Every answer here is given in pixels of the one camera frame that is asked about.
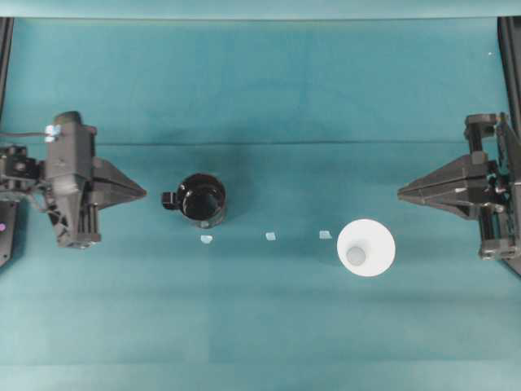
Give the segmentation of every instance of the cable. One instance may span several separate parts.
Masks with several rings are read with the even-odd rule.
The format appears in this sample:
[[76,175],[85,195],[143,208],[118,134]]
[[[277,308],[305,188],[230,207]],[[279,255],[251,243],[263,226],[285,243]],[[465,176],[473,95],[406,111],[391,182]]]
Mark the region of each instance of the cable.
[[29,132],[29,133],[3,133],[0,132],[0,137],[46,137],[48,134],[43,132]]

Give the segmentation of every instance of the black metal frame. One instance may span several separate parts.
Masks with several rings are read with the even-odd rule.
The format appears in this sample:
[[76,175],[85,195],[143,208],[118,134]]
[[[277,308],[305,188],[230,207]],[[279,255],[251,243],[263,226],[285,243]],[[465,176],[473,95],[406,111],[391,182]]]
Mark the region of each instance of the black metal frame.
[[503,61],[512,129],[521,135],[521,16],[497,19],[497,37]]
[[[0,120],[6,93],[14,23],[13,18],[0,18]],[[18,207],[17,202],[0,201],[0,266],[9,261],[12,256]]]
[[0,18],[0,120],[2,119],[3,101],[6,94],[7,69],[14,24],[13,18]]

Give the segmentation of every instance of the teal fabric surface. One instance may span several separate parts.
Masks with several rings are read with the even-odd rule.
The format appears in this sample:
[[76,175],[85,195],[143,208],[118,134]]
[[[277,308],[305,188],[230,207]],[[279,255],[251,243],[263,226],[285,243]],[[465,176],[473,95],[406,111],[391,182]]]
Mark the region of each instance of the teal fabric surface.
[[39,18],[339,20],[521,14],[518,0],[2,0],[0,15]]
[[496,20],[17,20],[2,128],[99,143],[462,141],[508,109]]
[[[78,109],[148,197],[84,252],[23,213],[0,389],[517,390],[521,280],[477,224],[396,199],[466,153],[465,115],[506,109],[494,26],[18,20],[2,128]],[[210,231],[160,205],[194,172],[229,193]],[[372,279],[336,255],[361,217],[396,240]]]

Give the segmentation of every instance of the robotic arm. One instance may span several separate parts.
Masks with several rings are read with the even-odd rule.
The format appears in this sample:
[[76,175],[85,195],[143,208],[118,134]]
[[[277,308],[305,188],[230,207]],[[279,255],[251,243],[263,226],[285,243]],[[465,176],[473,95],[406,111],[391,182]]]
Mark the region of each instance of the robotic arm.
[[[5,231],[14,226],[17,204],[29,199],[49,215],[58,246],[88,248],[101,241],[101,209],[147,194],[109,161],[95,155],[96,132],[82,123],[78,112],[65,112],[47,127],[44,161],[28,157],[26,147],[0,148],[0,213],[12,220],[3,223]],[[43,196],[44,207],[37,204],[35,194]],[[0,236],[0,249],[8,257],[11,246],[12,232]],[[0,256],[0,265],[7,259]]]

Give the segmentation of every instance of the black mug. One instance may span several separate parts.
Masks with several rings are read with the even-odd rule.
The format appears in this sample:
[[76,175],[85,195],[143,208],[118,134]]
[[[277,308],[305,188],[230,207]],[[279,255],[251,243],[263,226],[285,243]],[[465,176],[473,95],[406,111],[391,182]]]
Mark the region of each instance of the black mug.
[[211,228],[225,218],[226,190],[212,175],[194,174],[176,192],[164,192],[161,202],[165,209],[180,210],[199,228]]

